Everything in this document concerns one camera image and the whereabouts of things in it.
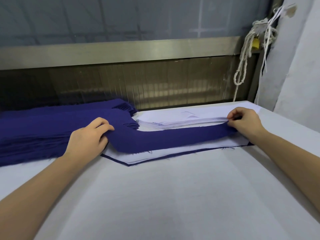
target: person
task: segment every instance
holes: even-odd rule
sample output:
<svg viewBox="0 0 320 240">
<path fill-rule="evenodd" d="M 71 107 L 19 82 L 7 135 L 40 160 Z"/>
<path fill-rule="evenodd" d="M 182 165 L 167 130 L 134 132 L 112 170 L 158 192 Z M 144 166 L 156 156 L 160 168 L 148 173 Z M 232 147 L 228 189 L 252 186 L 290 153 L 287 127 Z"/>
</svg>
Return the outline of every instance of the person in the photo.
<svg viewBox="0 0 320 240">
<path fill-rule="evenodd" d="M 320 158 L 268 132 L 252 109 L 235 108 L 227 118 L 228 125 L 261 148 L 320 211 Z M 62 157 L 0 202 L 1 239 L 35 237 L 62 191 L 105 148 L 108 139 L 103 134 L 108 130 L 113 126 L 97 118 L 74 131 Z"/>
</svg>

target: white string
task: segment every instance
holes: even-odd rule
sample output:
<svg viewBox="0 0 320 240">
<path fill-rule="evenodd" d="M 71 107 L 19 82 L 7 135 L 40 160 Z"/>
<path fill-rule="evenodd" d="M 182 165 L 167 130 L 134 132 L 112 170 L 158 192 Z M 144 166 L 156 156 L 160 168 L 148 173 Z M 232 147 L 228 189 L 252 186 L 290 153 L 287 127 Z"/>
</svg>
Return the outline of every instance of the white string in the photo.
<svg viewBox="0 0 320 240">
<path fill-rule="evenodd" d="M 257 101 L 259 100 L 260 83 L 261 83 L 261 77 L 262 77 L 262 70 L 264 67 L 266 68 L 266 72 L 267 72 L 267 65 L 266 65 L 267 49 L 268 49 L 269 44 L 274 42 L 274 40 L 276 39 L 276 35 L 278 33 L 277 30 L 272 27 L 272 24 L 274 23 L 274 21 L 277 20 L 278 17 L 280 17 L 283 10 L 284 10 L 284 6 L 281 6 L 280 8 L 278 8 L 278 10 L 275 12 L 274 16 L 269 21 L 267 18 L 265 18 L 264 20 L 255 21 L 252 24 L 254 26 L 257 23 L 268 22 L 266 32 L 264 35 L 264 40 L 263 40 L 264 55 L 263 55 L 263 63 L 262 63 L 260 74 L 259 74 L 259 86 L 258 86 L 258 92 L 257 92 Z M 255 31 L 255 28 L 252 27 L 252 29 L 250 30 L 250 32 L 247 34 L 247 36 L 244 39 L 244 44 L 242 46 L 241 53 L 240 53 L 240 62 L 238 65 L 238 69 L 236 70 L 234 77 L 233 77 L 233 82 L 236 85 L 234 96 L 233 96 L 233 101 L 236 100 L 239 85 L 241 85 L 245 81 L 246 73 L 247 73 L 248 58 L 250 58 L 252 56 L 252 53 L 251 53 L 252 43 L 253 43 L 254 37 L 256 35 L 258 35 L 258 33 Z"/>
</svg>

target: forearm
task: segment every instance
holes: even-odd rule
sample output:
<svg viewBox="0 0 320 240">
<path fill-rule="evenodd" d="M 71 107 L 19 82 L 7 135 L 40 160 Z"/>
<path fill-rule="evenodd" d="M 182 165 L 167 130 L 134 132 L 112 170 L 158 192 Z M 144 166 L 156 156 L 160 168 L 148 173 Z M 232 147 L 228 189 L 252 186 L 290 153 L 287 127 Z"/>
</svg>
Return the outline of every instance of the forearm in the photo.
<svg viewBox="0 0 320 240">
<path fill-rule="evenodd" d="M 267 131 L 254 142 L 320 211 L 320 158 Z"/>
<path fill-rule="evenodd" d="M 0 202 L 3 239 L 31 240 L 65 187 L 86 165 L 60 157 Z"/>
</svg>

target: stack of white fabric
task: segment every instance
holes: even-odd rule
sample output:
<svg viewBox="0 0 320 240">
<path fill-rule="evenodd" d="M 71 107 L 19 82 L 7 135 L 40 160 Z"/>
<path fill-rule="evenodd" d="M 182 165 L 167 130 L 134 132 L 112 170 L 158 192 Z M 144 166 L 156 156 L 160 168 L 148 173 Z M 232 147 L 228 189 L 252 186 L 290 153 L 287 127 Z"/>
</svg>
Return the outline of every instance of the stack of white fabric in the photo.
<svg viewBox="0 0 320 240">
<path fill-rule="evenodd" d="M 236 107 L 254 109 L 257 113 L 261 108 L 258 105 L 245 101 L 226 106 L 212 105 L 144 111 L 139 112 L 140 114 L 136 115 L 135 117 L 138 118 L 140 124 L 140 128 L 138 130 L 140 131 L 157 131 L 172 128 L 209 126 L 226 122 L 228 113 Z M 169 155 L 188 154 L 188 152 L 195 152 L 197 150 L 205 149 L 246 146 L 248 143 L 249 141 L 247 138 L 237 133 L 233 136 L 221 138 L 219 140 L 136 154 L 120 153 L 109 143 L 106 149 L 103 151 L 103 154 L 115 160 L 124 162 L 127 165 L 132 165 L 161 157 L 169 157 Z"/>
<path fill-rule="evenodd" d="M 140 126 L 161 130 L 182 128 L 189 125 L 205 126 L 208 123 L 228 121 L 228 113 L 236 107 L 246 107 L 254 109 L 256 112 L 260 110 L 260 106 L 247 101 L 227 106 L 160 109 L 143 112 L 138 115 L 137 122 Z"/>
</svg>

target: table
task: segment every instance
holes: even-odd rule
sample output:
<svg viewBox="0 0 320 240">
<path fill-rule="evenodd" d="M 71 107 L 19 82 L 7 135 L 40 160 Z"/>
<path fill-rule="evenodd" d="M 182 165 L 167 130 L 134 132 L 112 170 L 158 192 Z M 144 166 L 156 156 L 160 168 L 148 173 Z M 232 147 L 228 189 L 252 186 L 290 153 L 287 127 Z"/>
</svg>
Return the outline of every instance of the table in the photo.
<svg viewBox="0 0 320 240">
<path fill-rule="evenodd" d="M 319 133 L 266 109 L 259 115 L 271 133 L 320 156 Z M 0 199 L 52 161 L 0 168 Z M 64 193 L 35 239 L 311 240 L 319 239 L 319 222 L 294 183 L 248 146 L 131 167 L 99 157 Z"/>
</svg>

